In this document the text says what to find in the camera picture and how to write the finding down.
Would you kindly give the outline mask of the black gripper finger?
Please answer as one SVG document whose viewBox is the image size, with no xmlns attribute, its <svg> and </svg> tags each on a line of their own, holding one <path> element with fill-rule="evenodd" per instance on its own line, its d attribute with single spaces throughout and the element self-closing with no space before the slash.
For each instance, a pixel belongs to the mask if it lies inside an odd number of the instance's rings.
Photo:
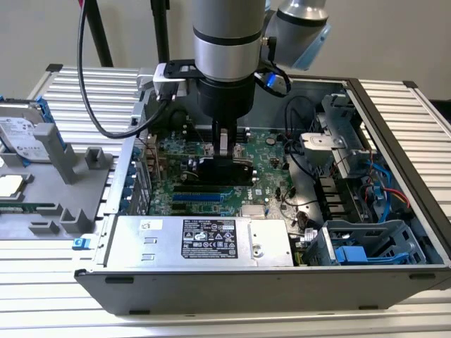
<svg viewBox="0 0 451 338">
<path fill-rule="evenodd" d="M 221 124 L 217 120 L 212 122 L 212 144 L 214 157 L 232 158 L 236 142 L 237 124 Z"/>
</svg>

